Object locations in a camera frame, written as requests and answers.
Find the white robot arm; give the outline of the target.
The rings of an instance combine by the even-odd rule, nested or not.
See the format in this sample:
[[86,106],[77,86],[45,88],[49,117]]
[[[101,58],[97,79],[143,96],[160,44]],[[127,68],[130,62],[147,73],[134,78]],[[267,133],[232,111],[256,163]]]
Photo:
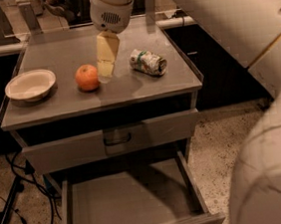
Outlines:
[[281,224],[281,0],[173,0],[273,97],[231,175],[229,224]]

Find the white gripper with vent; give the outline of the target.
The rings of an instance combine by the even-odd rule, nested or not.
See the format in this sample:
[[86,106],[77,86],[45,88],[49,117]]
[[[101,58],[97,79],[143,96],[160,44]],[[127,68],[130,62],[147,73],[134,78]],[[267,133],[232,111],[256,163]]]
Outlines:
[[92,22],[102,31],[96,41],[98,80],[101,83],[112,79],[120,45],[117,33],[129,24],[133,4],[133,0],[90,0]]

